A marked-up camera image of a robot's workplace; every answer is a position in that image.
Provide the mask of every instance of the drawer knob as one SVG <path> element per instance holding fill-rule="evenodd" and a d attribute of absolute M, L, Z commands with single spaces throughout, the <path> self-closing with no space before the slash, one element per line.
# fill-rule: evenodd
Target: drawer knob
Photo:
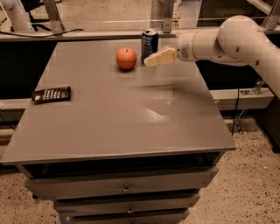
<path fill-rule="evenodd" d="M 133 213 L 134 213 L 134 211 L 130 207 L 129 210 L 127 211 L 127 214 L 133 214 Z"/>
<path fill-rule="evenodd" d="M 129 189 L 128 185 L 125 185 L 125 188 L 122 190 L 123 193 L 131 193 L 132 191 Z"/>

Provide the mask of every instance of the red apple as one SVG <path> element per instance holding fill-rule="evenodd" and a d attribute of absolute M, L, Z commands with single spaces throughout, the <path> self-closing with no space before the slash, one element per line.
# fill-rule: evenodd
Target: red apple
<path fill-rule="evenodd" d="M 117 51 L 115 60 L 120 68 L 130 70 L 137 63 L 137 54 L 129 47 L 122 47 Z"/>

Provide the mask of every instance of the soda can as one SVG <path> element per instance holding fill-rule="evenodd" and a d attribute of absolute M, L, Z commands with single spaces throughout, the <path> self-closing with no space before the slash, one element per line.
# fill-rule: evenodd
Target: soda can
<path fill-rule="evenodd" d="M 151 54 L 158 51 L 158 33 L 154 29 L 147 29 L 143 31 L 142 38 L 142 62 L 145 58 L 148 58 Z"/>

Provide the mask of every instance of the speckled floor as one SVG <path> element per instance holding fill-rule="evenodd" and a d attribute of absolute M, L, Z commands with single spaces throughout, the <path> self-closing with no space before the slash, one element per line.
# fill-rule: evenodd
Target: speckled floor
<path fill-rule="evenodd" d="M 231 121 L 225 122 L 231 130 Z M 254 117 L 244 119 L 243 128 L 245 134 L 234 133 L 237 149 L 224 155 L 218 174 L 179 224 L 280 223 L 280 154 L 272 152 Z M 1 223 L 60 223 L 53 203 L 33 199 L 25 180 L 21 173 L 0 170 Z"/>

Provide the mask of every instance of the dresser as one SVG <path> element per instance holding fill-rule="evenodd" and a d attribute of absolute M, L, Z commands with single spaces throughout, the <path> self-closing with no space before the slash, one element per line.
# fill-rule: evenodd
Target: dresser
<path fill-rule="evenodd" d="M 174 38 L 160 39 L 159 48 Z M 130 71 L 116 52 L 137 52 Z M 6 152 L 34 197 L 62 223 L 177 223 L 235 143 L 195 63 L 145 67 L 140 39 L 58 43 L 37 90 L 70 86 L 70 101 L 30 101 Z"/>

